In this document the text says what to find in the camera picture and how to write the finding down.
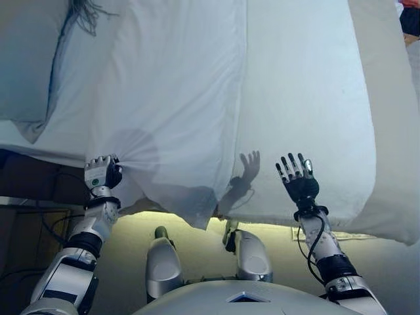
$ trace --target white sheet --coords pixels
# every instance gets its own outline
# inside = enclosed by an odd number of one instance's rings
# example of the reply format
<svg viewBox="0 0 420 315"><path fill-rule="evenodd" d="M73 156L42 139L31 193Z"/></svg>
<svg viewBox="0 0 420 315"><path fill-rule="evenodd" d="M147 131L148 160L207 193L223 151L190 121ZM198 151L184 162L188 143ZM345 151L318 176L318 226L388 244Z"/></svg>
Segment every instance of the white sheet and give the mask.
<svg viewBox="0 0 420 315"><path fill-rule="evenodd" d="M87 159L124 167L144 196L205 228L230 179L245 55L242 0L129 2L96 88Z"/></svg>
<svg viewBox="0 0 420 315"><path fill-rule="evenodd" d="M96 2L104 5L110 12L118 13L123 13L127 4L119 0ZM370 233L413 243L419 237L419 118L398 17L392 0L349 2L375 126L377 174L375 188L366 207L351 225L344 226L341 230ZM296 14L296 19L305 23L305 19L299 18L299 9L278 12L277 21L281 22L283 15L290 14ZM66 84L62 84L59 103L47 129L39 141L31 145L20 136L13 124L2 121L0 148L64 165L83 165L87 148L87 130L84 126L88 126L90 122L85 113L92 104L86 97L89 95L87 91L91 90L94 78L100 75L99 72L106 65L107 55L104 52L107 50L101 47L113 45L114 32L120 22L121 17L108 19L101 15L96 29L98 36L94 39L75 28L62 72ZM328 51L336 45L336 41L328 40L324 45ZM293 50L294 45L283 48ZM249 146L250 150L255 148L258 146ZM281 153L287 153L287 150L282 150ZM318 158L314 159L312 155L308 157L314 160L317 176L321 176ZM240 164L236 166L236 172L239 172L237 174L242 171L240 167ZM279 194L284 194L281 184L276 181L275 185ZM320 197L324 192L325 188L321 185Z"/></svg>
<svg viewBox="0 0 420 315"><path fill-rule="evenodd" d="M274 164L301 152L320 183L317 202L331 209L334 226L348 224L373 190L375 141L347 2L248 0L247 25L234 174L243 172L239 154L252 150L261 153L261 170L251 183L255 193L248 191L228 216L296 224Z"/></svg>

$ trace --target pillowcase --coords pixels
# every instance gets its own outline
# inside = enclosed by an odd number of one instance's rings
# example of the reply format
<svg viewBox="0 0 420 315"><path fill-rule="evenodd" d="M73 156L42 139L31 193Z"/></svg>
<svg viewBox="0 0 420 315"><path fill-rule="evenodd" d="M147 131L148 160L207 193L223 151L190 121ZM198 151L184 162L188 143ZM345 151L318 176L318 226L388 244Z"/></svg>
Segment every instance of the pillowcase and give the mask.
<svg viewBox="0 0 420 315"><path fill-rule="evenodd" d="M51 70L68 6L68 0L0 0L0 119L15 122L30 142L54 110Z"/></svg>

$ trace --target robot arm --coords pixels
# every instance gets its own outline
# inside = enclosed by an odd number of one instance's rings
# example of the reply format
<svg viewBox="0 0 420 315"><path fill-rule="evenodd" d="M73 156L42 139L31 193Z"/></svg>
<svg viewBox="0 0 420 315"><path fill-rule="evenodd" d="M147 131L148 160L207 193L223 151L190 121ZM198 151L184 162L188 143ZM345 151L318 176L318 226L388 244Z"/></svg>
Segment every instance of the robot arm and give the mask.
<svg viewBox="0 0 420 315"><path fill-rule="evenodd" d="M86 164L85 182L93 197L85 218L38 281L31 305L22 315L76 315L90 310L98 285L93 271L102 244L118 219L120 202L111 195L122 178L117 163L116 156L101 156Z"/></svg>
<svg viewBox="0 0 420 315"><path fill-rule="evenodd" d="M360 314L387 315L365 280L341 251L331 231L327 208L315 203L320 187L313 176L310 160L305 161L302 154L298 154L303 170L300 172L293 155L288 156L293 172L284 157L282 164L286 175L279 163L276 168L287 192L297 205L298 211L294 217L306 236L308 256L315 259L328 299Z"/></svg>

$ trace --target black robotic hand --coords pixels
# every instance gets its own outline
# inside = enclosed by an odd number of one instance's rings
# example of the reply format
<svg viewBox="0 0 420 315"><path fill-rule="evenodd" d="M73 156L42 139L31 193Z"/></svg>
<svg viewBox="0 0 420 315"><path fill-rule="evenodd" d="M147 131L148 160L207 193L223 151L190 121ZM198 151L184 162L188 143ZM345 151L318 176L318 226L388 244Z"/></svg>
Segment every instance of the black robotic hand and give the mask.
<svg viewBox="0 0 420 315"><path fill-rule="evenodd" d="M293 172L287 164L286 158L282 156L282 164L285 173L282 171L282 167L279 163L276 163L276 168L282 178L283 184L289 193L290 198L296 203L298 213L295 213L295 219L297 220L298 215L302 215L307 212L318 212L319 207L315 204L315 197L320 192L320 185L314 178L312 163L309 159L304 160L302 154L298 154L297 157L301 162L302 172L296 164L295 158L292 153L288 154Z"/></svg>
<svg viewBox="0 0 420 315"><path fill-rule="evenodd" d="M115 154L100 156L92 159L85 165L86 185L93 189L99 186L114 188L123 178L122 167L118 165L119 160Z"/></svg>

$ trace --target black cable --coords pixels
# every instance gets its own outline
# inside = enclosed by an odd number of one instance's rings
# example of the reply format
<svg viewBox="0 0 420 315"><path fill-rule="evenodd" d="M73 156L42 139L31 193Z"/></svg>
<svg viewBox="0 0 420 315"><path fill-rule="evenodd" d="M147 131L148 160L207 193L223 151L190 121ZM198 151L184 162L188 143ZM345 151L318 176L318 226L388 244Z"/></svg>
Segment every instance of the black cable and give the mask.
<svg viewBox="0 0 420 315"><path fill-rule="evenodd" d="M44 272L46 268L28 268L28 269L21 269L17 271L8 272L7 274L0 277L0 282L4 281L4 279L12 276L13 274L21 274L22 272Z"/></svg>
<svg viewBox="0 0 420 315"><path fill-rule="evenodd" d="M324 229L326 227L326 224L324 222L324 220L319 216L319 215L314 215L314 217L318 218L321 220L321 229L318 232L318 235L316 236L316 239L314 241L314 243L312 244L312 246L309 249L309 254L307 257L307 265L309 268L310 273L315 277L315 279L317 279L322 285L325 285L324 281L315 273L315 271L312 269L312 265L311 265L311 260L310 258L312 257L312 254L314 253L315 247L318 244L318 242L320 241L320 238L322 236L322 233L324 232Z"/></svg>
<svg viewBox="0 0 420 315"><path fill-rule="evenodd" d="M73 175L73 174L68 174L68 173L55 173L55 174L51 174L49 175L42 183L42 185L39 187L39 191L42 192L45 185L48 184L48 182L51 180L52 177L56 178L58 176L67 176L70 178L73 178L75 180L77 180L79 183L81 183L83 185L83 187L85 187L87 189L87 191L93 196L93 197L97 197L97 195L95 195L94 193L92 193L91 189L86 185L86 183L81 180L79 177ZM61 245L64 245L66 243L66 240L64 238L62 238L61 236L59 236L57 233L54 232L54 230L52 230L52 228L50 228L50 226L48 226L48 224L45 222L45 217L44 217L44 210L39 206L39 200L35 200L35 208L37 209L38 213L41 215L41 222L42 225L45 227L45 229L49 232L49 234L51 234L53 236L53 238L60 243Z"/></svg>
<svg viewBox="0 0 420 315"><path fill-rule="evenodd" d="M236 207L231 208L231 210L235 210L235 209L240 208L240 207L242 207L243 205L247 204L247 203L251 200L251 198L254 196L254 194L255 194L255 190L254 190L254 189L250 189L250 191L252 191L252 193L251 193L251 195L248 197L248 199L247 199L246 201L244 201L243 203L241 203L240 205L237 205Z"/></svg>
<svg viewBox="0 0 420 315"><path fill-rule="evenodd" d="M59 223L59 222L61 222L61 221L64 221L64 220L70 220L70 219L73 219L73 218L79 218L79 217L84 217L85 215L68 215L67 217L64 217L64 218L61 218L61 219L58 219L57 221L55 221L52 225L51 225L51 230L54 230L54 227Z"/></svg>
<svg viewBox="0 0 420 315"><path fill-rule="evenodd" d="M299 246L299 251L301 251L303 257L307 260L308 256L303 252L303 249L302 249L302 246L301 246L301 240L300 240L300 237L299 237L300 233L301 233L301 227L299 227L297 229L297 245ZM316 266L316 263L313 262L312 260L310 261L310 263L313 264L314 266Z"/></svg>

